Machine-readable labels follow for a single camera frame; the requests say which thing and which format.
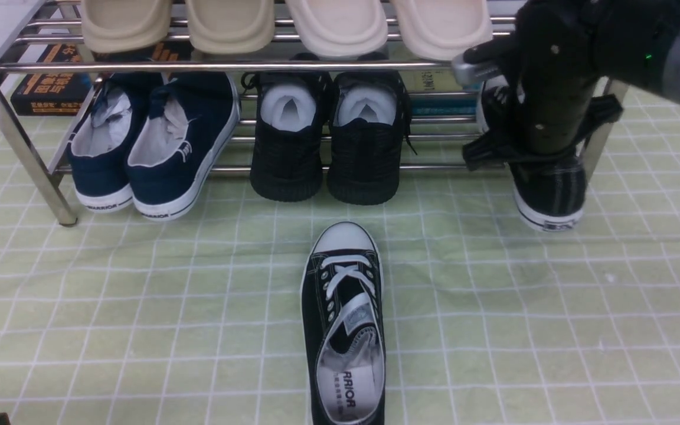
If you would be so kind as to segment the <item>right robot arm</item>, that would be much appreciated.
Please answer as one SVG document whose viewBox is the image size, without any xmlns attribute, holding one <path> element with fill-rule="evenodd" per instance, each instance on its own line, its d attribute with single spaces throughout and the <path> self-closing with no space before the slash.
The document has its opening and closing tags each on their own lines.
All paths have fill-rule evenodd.
<svg viewBox="0 0 680 425">
<path fill-rule="evenodd" d="M 528 1 L 508 35 L 452 62 L 459 84 L 505 76 L 505 104 L 484 104 L 489 130 L 462 148 L 468 169 L 539 164 L 576 151 L 623 113 L 609 80 L 680 105 L 680 1 Z"/>
</svg>

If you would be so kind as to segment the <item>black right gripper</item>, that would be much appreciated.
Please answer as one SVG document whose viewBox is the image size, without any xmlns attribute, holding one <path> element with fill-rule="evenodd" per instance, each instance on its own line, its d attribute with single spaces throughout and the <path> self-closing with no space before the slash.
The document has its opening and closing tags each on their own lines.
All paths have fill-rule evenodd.
<svg viewBox="0 0 680 425">
<path fill-rule="evenodd" d="M 529 1 L 505 36 L 467 49 L 452 62 L 459 84 L 505 76 L 505 104 L 483 106 L 489 130 L 462 148 L 469 170 L 543 164 L 576 151 L 597 129 L 621 118 L 613 94 L 594 96 L 596 24 L 606 2 Z"/>
</svg>

